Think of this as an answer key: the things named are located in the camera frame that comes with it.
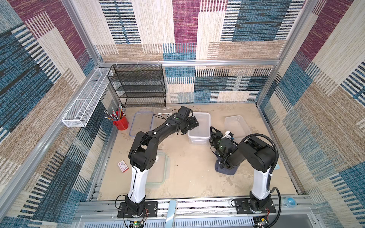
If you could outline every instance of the clear plastic bin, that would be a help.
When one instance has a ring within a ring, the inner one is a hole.
[[[148,109],[141,109],[134,115],[131,130],[129,132],[130,136],[136,136],[140,131],[148,132],[150,131],[152,125],[153,112]]]
[[[153,111],[154,115],[160,115],[164,118],[167,118],[169,112],[171,112],[173,110],[173,108],[155,108],[155,110]],[[152,118],[152,125],[151,125],[151,130],[157,128],[158,126],[160,126],[161,124],[163,124],[165,122],[164,119],[158,118],[156,116],[154,116]],[[169,135],[167,138],[172,138],[175,134],[171,134]]]
[[[234,141],[240,143],[241,140],[251,134],[242,116],[230,116],[224,119],[224,128],[233,133]]]
[[[170,160],[169,157],[162,150],[157,150],[158,160],[155,161],[153,166],[148,171],[146,187],[154,188],[159,187],[169,178],[170,172]]]
[[[210,114],[206,112],[194,112],[199,126],[188,131],[189,142],[191,144],[208,145],[210,138]]]

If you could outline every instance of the white arm segment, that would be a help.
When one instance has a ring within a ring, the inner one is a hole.
[[[141,172],[139,168],[133,166],[131,188],[128,193],[128,198],[130,198],[132,202],[140,203],[146,196],[145,187],[148,171],[149,169],[146,169],[145,171]]]
[[[270,194],[270,191],[266,189],[269,170],[270,168],[266,173],[257,171],[256,169],[253,170],[253,186],[251,192],[259,200],[265,199]]]

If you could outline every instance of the red and white box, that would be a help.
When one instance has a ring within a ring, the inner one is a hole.
[[[119,166],[120,170],[121,170],[123,173],[129,169],[129,168],[128,168],[128,166],[127,166],[127,164],[124,162],[124,160],[121,160],[121,161],[118,163],[118,166]]]

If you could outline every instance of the striped wall pattern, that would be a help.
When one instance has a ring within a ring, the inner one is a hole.
[[[318,1],[260,104],[327,227],[365,227],[364,11]]]
[[[1,192],[94,63],[61,0],[0,0],[0,13]],[[62,130],[0,227],[70,223],[110,135],[100,110],[113,103],[104,96],[89,128]]]
[[[87,195],[108,142],[112,122],[104,118],[116,108],[106,91],[85,128],[64,127],[40,162],[0,227],[69,227],[78,203]]]
[[[74,1],[104,61],[277,58],[304,2]],[[163,48],[186,44],[193,47]],[[181,52],[185,54],[165,55]]]
[[[272,67],[163,67],[167,103],[255,102]]]
[[[93,62],[60,0],[2,0],[0,8],[2,191]]]

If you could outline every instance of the white wire basket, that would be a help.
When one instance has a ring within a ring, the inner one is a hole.
[[[108,74],[113,74],[110,68],[98,68],[94,72],[62,119],[67,127],[86,127],[109,83]]]

